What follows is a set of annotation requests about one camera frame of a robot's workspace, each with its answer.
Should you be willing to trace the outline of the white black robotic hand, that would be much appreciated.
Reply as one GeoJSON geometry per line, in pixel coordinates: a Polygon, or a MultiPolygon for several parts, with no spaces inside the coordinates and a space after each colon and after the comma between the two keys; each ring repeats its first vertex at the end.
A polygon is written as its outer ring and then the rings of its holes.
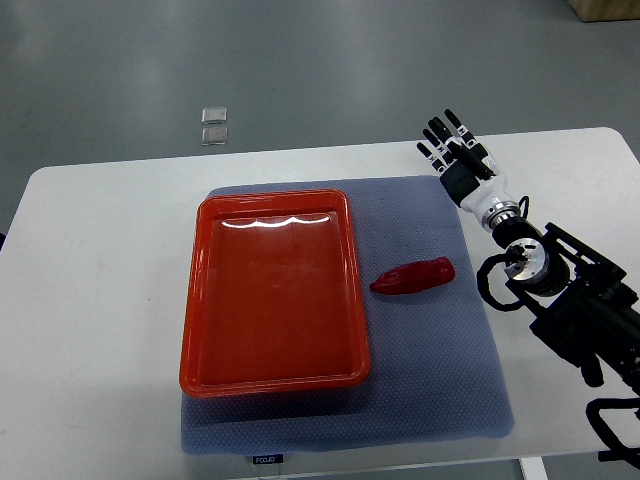
{"type": "Polygon", "coordinates": [[[439,117],[428,121],[424,137],[436,148],[442,161],[425,144],[416,144],[419,152],[439,173],[439,180],[456,206],[474,215],[495,215],[512,207],[512,196],[506,191],[506,177],[494,157],[450,109],[444,115],[455,127],[466,146],[439,117]]]}

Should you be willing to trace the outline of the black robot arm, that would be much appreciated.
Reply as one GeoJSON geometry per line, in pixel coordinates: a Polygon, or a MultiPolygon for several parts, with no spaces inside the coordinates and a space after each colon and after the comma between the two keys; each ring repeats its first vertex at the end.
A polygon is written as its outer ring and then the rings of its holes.
{"type": "Polygon", "coordinates": [[[604,383],[607,364],[639,390],[638,294],[613,261],[553,223],[539,231],[528,219],[529,199],[514,200],[494,156],[452,111],[435,117],[418,150],[429,159],[452,201],[476,216],[502,248],[477,274],[481,297],[508,312],[522,307],[530,328],[585,383],[604,383]]]}

